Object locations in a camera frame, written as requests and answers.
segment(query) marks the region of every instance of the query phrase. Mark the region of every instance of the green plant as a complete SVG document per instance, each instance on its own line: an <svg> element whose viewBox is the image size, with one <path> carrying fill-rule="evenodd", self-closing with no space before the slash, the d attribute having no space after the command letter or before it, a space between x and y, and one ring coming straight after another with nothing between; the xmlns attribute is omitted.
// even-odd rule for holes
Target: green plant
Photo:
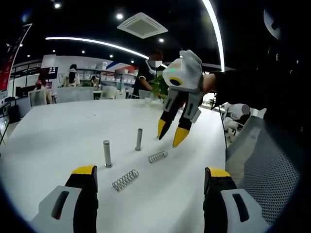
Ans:
<svg viewBox="0 0 311 233"><path fill-rule="evenodd" d="M91 80L87 80L87 81L81 81L81 86L92 86L91 85Z"/></svg>
<svg viewBox="0 0 311 233"><path fill-rule="evenodd" d="M164 81L162 74L151 80L149 84L151 85L152 92L154 94L159 93L162 99L165 99L167 97L169 86Z"/></svg>

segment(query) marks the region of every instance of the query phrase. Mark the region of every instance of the metal rod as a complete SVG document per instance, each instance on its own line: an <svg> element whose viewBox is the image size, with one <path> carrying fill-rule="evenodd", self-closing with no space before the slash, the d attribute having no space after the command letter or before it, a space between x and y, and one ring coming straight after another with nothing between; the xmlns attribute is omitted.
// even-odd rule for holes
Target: metal rod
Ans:
<svg viewBox="0 0 311 233"><path fill-rule="evenodd" d="M14 70L14 77L13 77L13 93L12 93L12 96L14 96L14 83L15 83L15 76L16 76L16 67L15 67L15 70Z"/></svg>
<svg viewBox="0 0 311 233"><path fill-rule="evenodd" d="M110 156L110 143L108 140L104 141L104 152L105 152L105 166L108 168L112 167L111 156Z"/></svg>
<svg viewBox="0 0 311 233"><path fill-rule="evenodd" d="M136 151L141 151L141 138L142 138L142 129L138 129L137 132L137 142L136 142Z"/></svg>
<svg viewBox="0 0 311 233"><path fill-rule="evenodd" d="M25 86L27 86L28 72L29 72L29 64L28 64L28 66L27 66L27 71L26 71L26 81L25 81Z"/></svg>
<svg viewBox="0 0 311 233"><path fill-rule="evenodd" d="M9 125L10 125L10 120L9 120L9 122L8 122L8 125L5 127L3 136L1 136L0 146L1 146L2 141L3 141L3 143L4 143L3 137L5 136L6 130L8 129Z"/></svg>

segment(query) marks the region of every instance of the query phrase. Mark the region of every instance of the led light strip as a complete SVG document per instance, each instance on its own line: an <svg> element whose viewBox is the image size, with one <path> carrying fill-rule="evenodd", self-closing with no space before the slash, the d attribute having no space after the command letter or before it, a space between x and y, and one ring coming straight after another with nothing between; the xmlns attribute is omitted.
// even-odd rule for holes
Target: led light strip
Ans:
<svg viewBox="0 0 311 233"><path fill-rule="evenodd" d="M76 38L76 37L62 37L62 36L56 36L56 37L46 37L46 40L75 40L75 41L83 41L83 42L88 42L88 43L94 43L94 44L99 44L99 45L105 45L105 46L110 46L119 50L123 50L125 52L129 52L132 53L136 56L142 57L144 59L148 59L148 57L146 55L143 55L139 52L135 52L133 50L129 50L127 48L118 46L118 45L114 45L114 44L110 44L110 43L106 43L103 41L98 41L98 40L90 40L90 39L84 39L84 38Z"/></svg>
<svg viewBox="0 0 311 233"><path fill-rule="evenodd" d="M217 18L215 15L215 12L213 10L212 5L210 4L209 0L202 0L202 2L204 3L207 12L209 14L209 17L212 21L214 30L215 30L215 34L216 34L216 39L217 39L217 43L218 43L218 49L219 49L219 57L220 57L220 65L221 65L221 69L222 72L225 71L225 59L224 59L224 48L223 48L223 43L222 43L222 37L220 35L220 29L219 29L219 25L217 22Z"/></svg>

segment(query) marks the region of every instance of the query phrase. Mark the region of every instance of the ceiling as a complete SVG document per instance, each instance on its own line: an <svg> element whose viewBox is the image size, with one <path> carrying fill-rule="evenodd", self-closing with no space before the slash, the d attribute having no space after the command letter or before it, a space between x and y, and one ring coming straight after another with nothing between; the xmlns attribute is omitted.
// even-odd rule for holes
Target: ceiling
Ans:
<svg viewBox="0 0 311 233"><path fill-rule="evenodd" d="M62 7L54 9L50 0L9 2L8 9L14 13L1 24L8 39L23 23L32 23L27 37L16 58L16 63L40 59L56 50L57 55L79 55L110 59L136 65L143 60L114 48L73 41L46 41L47 36L72 36L100 40L123 46L145 55L155 49L164 53L163 62L171 62L179 51L193 50L204 63L220 65L215 32L202 0L62 0ZM263 23L263 8L248 0L211 0L223 40L225 66L256 67L266 55L271 36ZM167 33L140 39L117 29L122 13L127 19L143 12L168 29Z"/></svg>

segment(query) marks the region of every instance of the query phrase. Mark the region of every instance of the metal pin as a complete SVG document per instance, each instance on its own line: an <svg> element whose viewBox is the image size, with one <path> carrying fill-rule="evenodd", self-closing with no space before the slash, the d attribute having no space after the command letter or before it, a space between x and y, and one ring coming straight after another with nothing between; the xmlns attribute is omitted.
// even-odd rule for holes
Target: metal pin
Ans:
<svg viewBox="0 0 311 233"><path fill-rule="evenodd" d="M136 151L141 151L141 138L142 138L142 129L138 129L137 132L137 142L136 142Z"/></svg>
<svg viewBox="0 0 311 233"><path fill-rule="evenodd" d="M111 156L110 156L110 144L108 140L104 141L104 153L105 153L105 167L111 168Z"/></svg>

